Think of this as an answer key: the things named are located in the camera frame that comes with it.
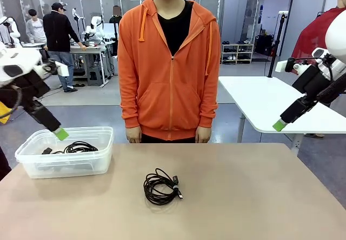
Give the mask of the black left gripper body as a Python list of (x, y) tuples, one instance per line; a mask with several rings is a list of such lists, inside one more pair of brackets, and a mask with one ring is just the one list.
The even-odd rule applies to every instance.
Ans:
[(40, 98), (50, 91), (49, 86), (36, 71), (30, 71), (16, 78), (13, 85), (19, 87), (21, 90), (21, 105), (30, 105), (34, 101), (34, 98)]

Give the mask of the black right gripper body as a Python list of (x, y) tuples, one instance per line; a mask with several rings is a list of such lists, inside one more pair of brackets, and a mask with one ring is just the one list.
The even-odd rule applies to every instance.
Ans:
[(318, 94), (328, 86), (329, 80), (314, 65), (308, 67), (292, 84), (292, 87), (302, 94)]

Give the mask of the person's right hand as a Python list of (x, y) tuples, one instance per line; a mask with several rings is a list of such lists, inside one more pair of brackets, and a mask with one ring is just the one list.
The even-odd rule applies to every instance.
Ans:
[(142, 130), (140, 126), (125, 129), (126, 138), (129, 143), (140, 143), (142, 139)]

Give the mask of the person's left hand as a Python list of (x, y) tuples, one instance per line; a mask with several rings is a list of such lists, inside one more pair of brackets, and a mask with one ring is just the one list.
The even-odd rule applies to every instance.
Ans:
[(208, 143), (211, 137), (211, 128), (198, 126), (195, 134), (195, 143)]

